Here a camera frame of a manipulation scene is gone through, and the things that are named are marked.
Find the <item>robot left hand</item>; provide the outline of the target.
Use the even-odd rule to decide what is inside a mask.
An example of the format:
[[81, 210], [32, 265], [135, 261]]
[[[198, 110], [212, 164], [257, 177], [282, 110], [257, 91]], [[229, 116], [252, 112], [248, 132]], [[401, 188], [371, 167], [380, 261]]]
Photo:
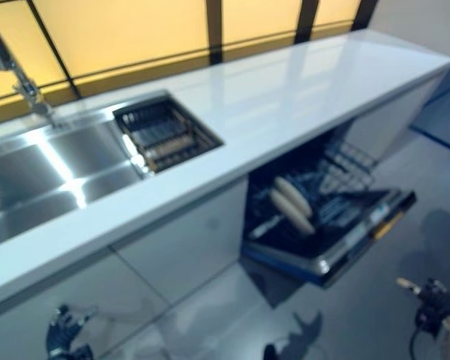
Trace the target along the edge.
[[73, 349], [72, 344], [83, 330], [85, 324], [92, 319], [98, 309], [92, 307], [82, 317], [74, 319], [67, 304], [55, 309], [46, 332], [45, 348], [48, 359], [94, 359], [92, 348], [84, 344]]

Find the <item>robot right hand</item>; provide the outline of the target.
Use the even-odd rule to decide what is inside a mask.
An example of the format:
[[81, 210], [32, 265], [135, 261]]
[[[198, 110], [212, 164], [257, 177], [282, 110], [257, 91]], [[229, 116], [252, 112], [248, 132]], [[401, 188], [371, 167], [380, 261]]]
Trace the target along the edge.
[[433, 278], [429, 278], [423, 286], [403, 277], [398, 277], [396, 283], [399, 287], [409, 290], [420, 301], [415, 313], [415, 326], [436, 338], [443, 320], [450, 317], [450, 292], [440, 281]]

